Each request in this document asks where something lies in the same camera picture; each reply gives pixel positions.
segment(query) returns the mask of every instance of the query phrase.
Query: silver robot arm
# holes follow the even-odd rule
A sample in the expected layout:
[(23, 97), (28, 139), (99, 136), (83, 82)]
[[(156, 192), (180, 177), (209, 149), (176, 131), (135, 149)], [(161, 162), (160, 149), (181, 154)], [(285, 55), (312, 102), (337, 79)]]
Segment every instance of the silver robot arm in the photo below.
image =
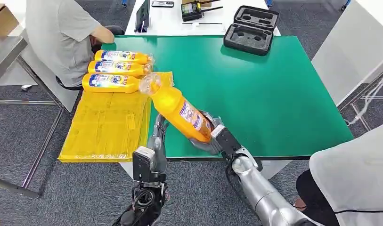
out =
[(253, 211), (264, 226), (321, 225), (289, 204), (278, 190), (258, 171), (250, 152), (223, 125), (211, 133), (212, 142), (219, 144), (229, 162), (228, 170), (236, 174)]

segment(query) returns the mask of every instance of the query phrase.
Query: electronic device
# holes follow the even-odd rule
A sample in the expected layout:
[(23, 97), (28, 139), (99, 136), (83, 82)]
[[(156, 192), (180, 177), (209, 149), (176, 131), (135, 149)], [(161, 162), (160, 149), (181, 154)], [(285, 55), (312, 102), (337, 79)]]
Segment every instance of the electronic device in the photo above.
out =
[(186, 4), (181, 4), (181, 17), (183, 21), (190, 21), (190, 20), (197, 20), (204, 16), (204, 12), (212, 11), (215, 9), (223, 8), (223, 6), (215, 7), (215, 8), (209, 8), (209, 9), (201, 9), (201, 4), (210, 3), (214, 1), (219, 0), (212, 0), (212, 1), (193, 1)]
[(165, 7), (165, 8), (173, 8), (175, 5), (174, 1), (153, 1), (151, 4), (152, 7)]
[(134, 32), (147, 32), (150, 20), (150, 0), (144, 0), (136, 13)]

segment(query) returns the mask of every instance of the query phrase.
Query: white sleeve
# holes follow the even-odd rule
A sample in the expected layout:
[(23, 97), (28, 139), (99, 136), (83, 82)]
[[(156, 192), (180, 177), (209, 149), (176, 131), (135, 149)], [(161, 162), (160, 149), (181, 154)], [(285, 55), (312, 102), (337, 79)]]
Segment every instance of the white sleeve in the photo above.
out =
[[(312, 176), (334, 212), (383, 210), (383, 125), (313, 154)], [(383, 225), (383, 213), (336, 214), (340, 225)]]

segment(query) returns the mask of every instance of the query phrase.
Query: green table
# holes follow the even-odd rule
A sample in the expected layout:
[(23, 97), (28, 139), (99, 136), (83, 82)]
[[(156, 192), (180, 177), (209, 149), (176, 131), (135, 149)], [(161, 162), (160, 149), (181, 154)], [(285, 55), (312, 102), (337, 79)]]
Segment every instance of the green table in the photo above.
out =
[[(219, 115), (254, 157), (309, 158), (353, 139), (294, 36), (274, 37), (263, 57), (224, 47), (222, 36), (117, 36), (102, 48), (152, 53), (155, 71), (173, 71), (183, 96)], [(165, 146), (172, 160), (219, 157), (195, 149), (173, 126)]]

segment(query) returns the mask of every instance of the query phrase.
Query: bottle label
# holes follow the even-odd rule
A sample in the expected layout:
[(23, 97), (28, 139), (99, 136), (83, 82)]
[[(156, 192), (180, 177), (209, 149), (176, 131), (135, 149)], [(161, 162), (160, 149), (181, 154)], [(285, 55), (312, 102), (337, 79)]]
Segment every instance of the bottle label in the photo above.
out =
[(208, 120), (188, 101), (184, 101), (183, 107), (180, 110), (180, 115), (183, 119), (191, 123), (193, 127), (201, 132), (205, 137), (209, 137), (211, 125)]
[(130, 51), (104, 50), (101, 53), (101, 60), (127, 61), (127, 60), (134, 60), (135, 56), (136, 54)]
[(94, 87), (125, 86), (127, 81), (128, 77), (123, 75), (92, 74), (89, 85)]
[(129, 71), (130, 62), (97, 61), (95, 70), (101, 73), (115, 73)]

